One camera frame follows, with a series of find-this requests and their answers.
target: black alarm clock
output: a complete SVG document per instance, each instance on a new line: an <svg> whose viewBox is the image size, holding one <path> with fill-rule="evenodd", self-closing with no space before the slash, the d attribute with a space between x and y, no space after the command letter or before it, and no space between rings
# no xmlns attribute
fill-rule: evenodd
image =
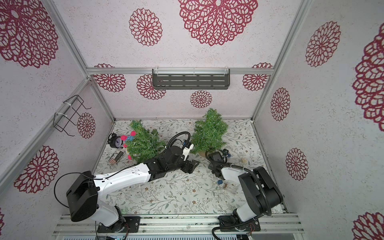
<svg viewBox="0 0 384 240"><path fill-rule="evenodd" d="M123 141L121 140L121 136L117 136L116 133L111 133L108 136L108 141L107 143L112 147L112 148L122 148L123 146Z"/></svg>

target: clock face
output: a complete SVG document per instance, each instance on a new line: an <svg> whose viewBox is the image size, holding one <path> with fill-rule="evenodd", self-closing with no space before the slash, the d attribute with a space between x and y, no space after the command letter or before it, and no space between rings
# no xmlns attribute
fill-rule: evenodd
<svg viewBox="0 0 384 240"><path fill-rule="evenodd" d="M115 146L116 146L117 148L122 147L122 140L121 140L120 137L116 138Z"/></svg>

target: black cable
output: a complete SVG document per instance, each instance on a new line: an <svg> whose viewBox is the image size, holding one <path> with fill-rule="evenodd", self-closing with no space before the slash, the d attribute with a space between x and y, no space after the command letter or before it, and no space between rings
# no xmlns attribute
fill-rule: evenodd
<svg viewBox="0 0 384 240"><path fill-rule="evenodd" d="M169 147L171 146L171 142L172 142L174 139L176 139L178 136L183 135L183 134L187 134L187 135L188 135L188 139L187 139L187 141L189 142L189 140L191 139L191 134L190 134L189 132L187 132L187 131L185 131L185 132L179 132L178 134L176 134L175 136L173 136L173 137L169 140L169 142L168 142L168 144L167 144L167 148L169 148Z"/></svg>
<svg viewBox="0 0 384 240"><path fill-rule="evenodd" d="M215 163L215 164L221 164L221 163L215 162L215 161L213 161L212 159L208 158L208 155L207 155L208 151L205 152L205 157L206 157L209 161L211 161L211 162L213 162L213 163ZM266 205L265 213L266 213L268 216L272 216L271 205L269 204L269 201L268 201L268 198L266 197L264 188L263 188L263 186L262 186L260 180L259 180L259 179L257 178L257 176L255 175L255 173L254 173L252 170L248 169L248 168L245 168L245 167L242 167L242 166L238 166L238 165L234 165L234 164L223 163L223 164L221 164L221 165L223 165L223 166L227 166L227 167L233 167L233 168L237 168L237 169L242 169L242 170L248 172L248 173L251 175L251 177L254 179L254 181L256 182L257 186L259 187L259 191L260 191L260 193L261 193L262 196L263 196L263 200L264 200L265 205Z"/></svg>
<svg viewBox="0 0 384 240"><path fill-rule="evenodd" d="M97 236L97 230L96 230L96 221L95 221L95 233L96 233L97 240L99 240L99 236Z"/></svg>
<svg viewBox="0 0 384 240"><path fill-rule="evenodd" d="M225 229L225 228L235 228L235 227L239 227L239 226L242 226L244 224L248 224L248 223L251 223L253 221L255 221L256 219L258 219L259 217L263 216L262 214L259 215L259 216L256 216L254 218L251 218L250 220L248 221L245 221L245 222L242 222L242 223L239 223L239 224L235 224L235 225L231 225L231 226L225 226L225 227L214 227L212 228L212 235L213 237L216 239L216 240L221 240L220 238L217 237L217 235L215 234L215 231L216 230L219 230L219 229Z"/></svg>
<svg viewBox="0 0 384 240"><path fill-rule="evenodd" d="M106 177L105 179L108 179L108 178L110 178L110 177L112 177L112 176L118 174L119 172L121 172L121 171L123 171L123 170L125 170L125 169L127 169L127 168L129 168L129 167L123 168L123 169L121 169L120 171L118 171L118 172L112 174L111 176ZM64 203L62 203L61 201L59 201L59 199L58 199L57 196L56 196L56 185L57 185L57 183L59 182L59 180L60 180L62 177L64 177L65 175L68 175L68 174L81 174L81 175L83 175L84 177L89 178L89 179L92 179L92 180L104 180L103 178L92 178L92 177L88 177L88 176L86 176L85 174L83 174L82 172L69 172L69 173L66 173L66 174L62 175L61 177L59 177L59 179L56 180L55 186L53 187L53 194L55 195L56 201L58 201L61 205L63 205L64 207L67 207L67 208L69 208L69 207L68 207L67 205L65 205Z"/></svg>
<svg viewBox="0 0 384 240"><path fill-rule="evenodd" d="M177 140L179 140L179 141L181 142L181 144L183 144L183 141L181 141L180 139L176 138L175 140L173 140L173 141L171 142L170 146L172 147L173 144L175 144L175 142L176 142Z"/></svg>

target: patterned wall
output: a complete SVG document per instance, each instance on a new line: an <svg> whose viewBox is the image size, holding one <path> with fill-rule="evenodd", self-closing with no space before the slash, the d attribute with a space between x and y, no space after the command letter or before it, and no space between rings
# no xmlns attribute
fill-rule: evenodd
<svg viewBox="0 0 384 240"><path fill-rule="evenodd" d="M224 117L249 118L262 90L245 89L243 78L264 87L267 76L230 77L228 90L155 90L149 74L104 74L95 76L95 80L117 118L198 118L209 108L217 109Z"/></svg>
<svg viewBox="0 0 384 240"><path fill-rule="evenodd" d="M56 1L90 67L271 68L300 0ZM209 107L249 118L266 75L228 90L165 91L150 75L95 76L118 118L195 118Z"/></svg>
<svg viewBox="0 0 384 240"><path fill-rule="evenodd" d="M0 1L0 54L2 174L84 78L40 1ZM66 127L74 137L55 130L2 195L1 239L49 239L68 213L53 196L54 181L90 168L111 122L89 87L80 95L91 109L80 108L77 126ZM76 177L58 184L61 200Z"/></svg>
<svg viewBox="0 0 384 240"><path fill-rule="evenodd" d="M0 2L0 173L83 81L39 1Z"/></svg>
<svg viewBox="0 0 384 240"><path fill-rule="evenodd" d="M55 130L35 157L0 200L0 238L49 239L60 216L68 214L53 195L56 180L68 172L84 172L94 164L111 121L98 103L90 87L80 94L87 108L75 115L78 126L68 124L65 130ZM76 174L62 178L56 187L58 198L66 204L65 192Z"/></svg>
<svg viewBox="0 0 384 240"><path fill-rule="evenodd" d="M315 1L256 126L308 239L383 239L384 3Z"/></svg>

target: cable tie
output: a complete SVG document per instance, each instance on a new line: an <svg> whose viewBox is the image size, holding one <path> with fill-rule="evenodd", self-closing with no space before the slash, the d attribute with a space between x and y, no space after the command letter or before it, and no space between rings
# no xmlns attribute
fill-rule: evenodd
<svg viewBox="0 0 384 240"><path fill-rule="evenodd" d="M61 115L63 115L63 116L66 116L66 117L68 117L67 115L65 115L64 113L56 113L56 114L61 114Z"/></svg>

